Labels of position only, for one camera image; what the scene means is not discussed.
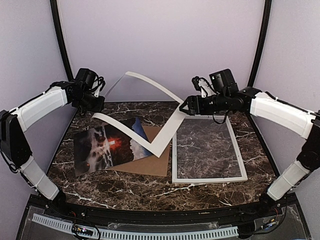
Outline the landscape photo print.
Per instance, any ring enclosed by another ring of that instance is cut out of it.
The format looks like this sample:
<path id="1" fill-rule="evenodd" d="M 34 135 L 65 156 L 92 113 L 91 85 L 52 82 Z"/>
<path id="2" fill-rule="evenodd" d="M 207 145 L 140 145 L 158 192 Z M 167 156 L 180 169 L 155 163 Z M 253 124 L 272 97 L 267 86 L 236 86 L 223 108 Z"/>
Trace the landscape photo print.
<path id="1" fill-rule="evenodd" d="M 110 124 L 73 135 L 74 173 L 77 177 L 151 155 L 149 150 Z"/>

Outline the white photo mat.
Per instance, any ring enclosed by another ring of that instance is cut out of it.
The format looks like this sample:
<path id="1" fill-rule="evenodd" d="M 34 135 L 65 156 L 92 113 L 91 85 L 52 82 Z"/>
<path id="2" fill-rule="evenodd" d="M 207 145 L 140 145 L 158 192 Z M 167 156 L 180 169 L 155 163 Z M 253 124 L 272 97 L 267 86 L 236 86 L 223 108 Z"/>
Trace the white photo mat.
<path id="1" fill-rule="evenodd" d="M 125 75 L 140 79 L 156 87 L 157 89 L 168 95 L 170 98 L 178 102 L 180 106 L 184 103 L 184 101 L 181 98 L 172 93 L 170 90 L 142 74 L 127 71 Z M 94 113 L 92 118 L 99 119 L 105 123 L 110 124 L 111 126 L 115 127 L 116 129 L 123 132 L 125 135 L 129 136 L 130 138 L 132 138 L 132 140 L 136 141 L 142 147 L 144 147 L 145 149 L 147 149 L 159 158 L 166 149 L 167 145 L 170 143 L 171 139 L 176 134 L 177 130 L 179 129 L 180 125 L 182 124 L 186 116 L 187 115 L 181 112 L 179 108 L 176 108 L 152 142 L 148 142 L 146 139 L 144 139 L 142 136 L 131 130 L 129 127 L 125 126 L 121 122 L 115 120 L 114 118 L 108 115 L 105 115 L 103 113 Z"/>

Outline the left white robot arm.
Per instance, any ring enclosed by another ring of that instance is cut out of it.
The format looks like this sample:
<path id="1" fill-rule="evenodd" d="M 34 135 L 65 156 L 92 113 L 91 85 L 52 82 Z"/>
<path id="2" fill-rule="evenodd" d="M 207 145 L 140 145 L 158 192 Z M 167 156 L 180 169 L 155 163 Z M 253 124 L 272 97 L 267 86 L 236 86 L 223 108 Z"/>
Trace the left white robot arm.
<path id="1" fill-rule="evenodd" d="M 85 111 L 102 110 L 105 86 L 102 77 L 94 80 L 56 81 L 46 90 L 11 110 L 0 112 L 0 154 L 13 174 L 20 175 L 30 188 L 51 202 L 51 210 L 60 218 L 71 213 L 66 195 L 47 175 L 34 153 L 35 143 L 29 131 L 65 106 Z"/>

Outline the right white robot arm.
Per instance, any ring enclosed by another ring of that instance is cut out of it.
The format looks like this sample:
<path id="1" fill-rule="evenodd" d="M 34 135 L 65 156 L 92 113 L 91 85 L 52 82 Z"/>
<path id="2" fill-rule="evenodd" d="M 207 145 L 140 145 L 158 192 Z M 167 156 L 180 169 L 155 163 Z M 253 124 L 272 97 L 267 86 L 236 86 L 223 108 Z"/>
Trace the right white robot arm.
<path id="1" fill-rule="evenodd" d="M 244 112 L 284 127 L 305 140 L 293 163 L 269 185 L 266 198 L 255 205 L 255 213 L 260 217 L 266 217 L 274 210 L 274 201 L 280 200 L 320 167 L 320 114 L 294 106 L 267 91 L 246 87 L 233 93 L 191 95 L 179 109 L 189 116 Z"/>

